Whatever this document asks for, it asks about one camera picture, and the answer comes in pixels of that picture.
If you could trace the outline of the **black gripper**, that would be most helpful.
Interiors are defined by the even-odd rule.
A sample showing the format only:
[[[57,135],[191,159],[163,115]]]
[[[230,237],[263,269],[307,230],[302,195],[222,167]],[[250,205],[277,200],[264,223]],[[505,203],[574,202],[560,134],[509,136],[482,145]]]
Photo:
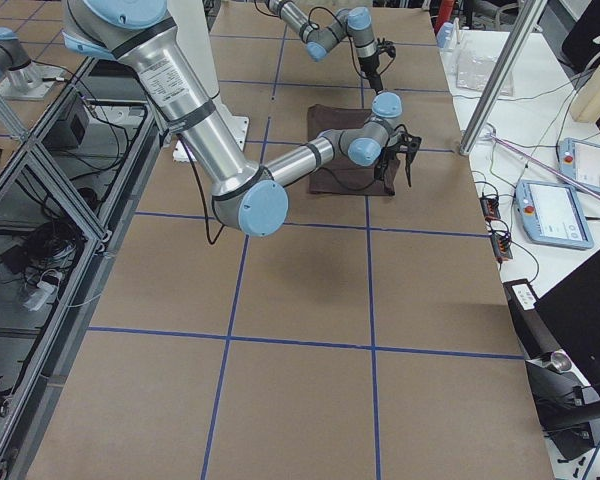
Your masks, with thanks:
[[[402,153],[405,155],[405,174],[407,184],[412,187],[412,165],[416,155],[420,150],[422,138],[409,133],[402,134],[401,132],[394,134],[388,143],[381,149],[374,169],[373,179],[375,181],[393,181],[399,166],[397,154],[402,147]]]
[[[371,52],[363,52],[357,49],[356,55],[361,72],[369,83],[369,86],[376,94],[380,93],[383,90],[383,83],[381,74],[378,72],[380,64],[378,51],[373,49]]]

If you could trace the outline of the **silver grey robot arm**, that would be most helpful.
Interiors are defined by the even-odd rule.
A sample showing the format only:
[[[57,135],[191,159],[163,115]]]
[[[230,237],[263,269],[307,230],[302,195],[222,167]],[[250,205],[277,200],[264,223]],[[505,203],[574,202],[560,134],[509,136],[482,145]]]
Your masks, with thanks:
[[[375,35],[366,7],[343,8],[322,27],[292,1],[267,2],[265,14],[284,21],[315,61],[349,41],[360,76],[376,94],[360,127],[322,131],[268,164],[245,157],[228,113],[197,74],[199,63],[188,59],[179,46],[179,27],[167,2],[65,1],[62,7],[66,47],[116,61],[135,73],[190,164],[201,166],[210,178],[211,198],[203,206],[225,227],[248,236],[268,236],[286,220],[286,186],[335,159],[368,168],[389,151],[406,148],[401,98],[386,90],[381,78],[380,57],[394,57],[395,46]]]
[[[376,94],[384,90],[380,56],[396,57],[391,41],[381,40],[373,30],[370,10],[364,6],[343,8],[336,12],[326,7],[312,7],[305,13],[294,1],[254,1],[256,10],[267,17],[279,18],[305,45],[309,57],[320,62],[339,44],[348,41],[354,70],[366,80]]]

